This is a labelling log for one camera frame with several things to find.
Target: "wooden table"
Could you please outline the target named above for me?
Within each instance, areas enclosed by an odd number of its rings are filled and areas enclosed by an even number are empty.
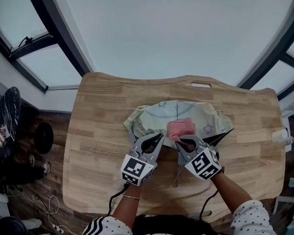
[[[192,87],[192,83],[211,88]],[[272,132],[282,129],[272,89],[248,91],[209,77],[134,80],[89,73],[76,96],[65,147],[63,199],[68,207],[107,214],[110,196],[123,188],[120,167],[132,147],[123,122],[137,106],[165,100],[209,102],[228,116],[235,129],[218,144],[225,174],[255,199],[279,195],[285,149],[271,142]],[[163,147],[157,162],[155,174],[144,183],[138,214],[200,212],[216,191],[212,182],[200,181],[184,169],[178,188],[173,188],[177,152]],[[219,194],[205,210],[212,211],[208,222],[230,212]]]

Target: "pink sponge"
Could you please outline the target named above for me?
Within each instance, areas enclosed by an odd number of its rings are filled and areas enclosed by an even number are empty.
[[[191,118],[185,118],[168,123],[168,135],[169,139],[181,142],[180,138],[183,135],[194,135],[195,124]]]

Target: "polka dot sleeve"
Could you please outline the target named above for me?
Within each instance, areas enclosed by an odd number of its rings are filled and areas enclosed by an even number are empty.
[[[233,213],[229,235],[276,235],[269,215],[258,200],[241,204]]]
[[[83,235],[133,235],[131,229],[113,217],[97,217],[85,228]]]

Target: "shoe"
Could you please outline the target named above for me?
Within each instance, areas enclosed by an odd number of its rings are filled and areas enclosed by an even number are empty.
[[[33,155],[30,155],[29,156],[28,162],[29,162],[29,164],[30,164],[31,167],[34,167],[35,166],[35,158],[34,158]]]
[[[50,169],[51,169],[50,163],[45,162],[42,166],[42,169],[44,169],[44,176],[46,176],[50,172]]]

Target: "light green cloth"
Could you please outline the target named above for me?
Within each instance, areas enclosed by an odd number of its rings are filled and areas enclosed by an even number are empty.
[[[176,148],[174,141],[168,138],[167,125],[171,121],[184,118],[192,119],[196,126],[196,135],[202,139],[234,128],[231,120],[217,112],[210,103],[177,100],[139,106],[123,124],[127,130],[132,129],[138,138],[160,132],[165,136],[164,145]]]

